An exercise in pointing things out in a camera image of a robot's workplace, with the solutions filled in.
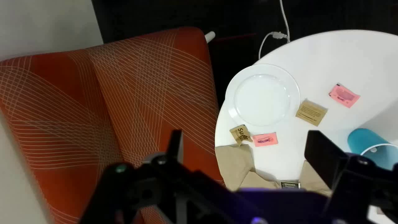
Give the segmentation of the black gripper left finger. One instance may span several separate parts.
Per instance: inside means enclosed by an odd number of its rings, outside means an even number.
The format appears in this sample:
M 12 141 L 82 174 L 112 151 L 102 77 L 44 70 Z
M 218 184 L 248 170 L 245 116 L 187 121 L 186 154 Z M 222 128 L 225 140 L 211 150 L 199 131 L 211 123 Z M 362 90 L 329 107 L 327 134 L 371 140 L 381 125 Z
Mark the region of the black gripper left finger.
M 183 159 L 183 130 L 174 129 L 171 134 L 168 148 L 166 151 L 168 159 L 182 161 Z

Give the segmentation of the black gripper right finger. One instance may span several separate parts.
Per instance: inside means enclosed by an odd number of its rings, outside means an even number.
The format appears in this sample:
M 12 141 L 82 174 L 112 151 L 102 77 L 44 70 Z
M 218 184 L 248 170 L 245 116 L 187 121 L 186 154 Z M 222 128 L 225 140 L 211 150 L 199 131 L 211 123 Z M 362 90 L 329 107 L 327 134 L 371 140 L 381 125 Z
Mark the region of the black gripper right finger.
M 326 182 L 334 187 L 349 155 L 320 130 L 309 130 L 305 158 Z

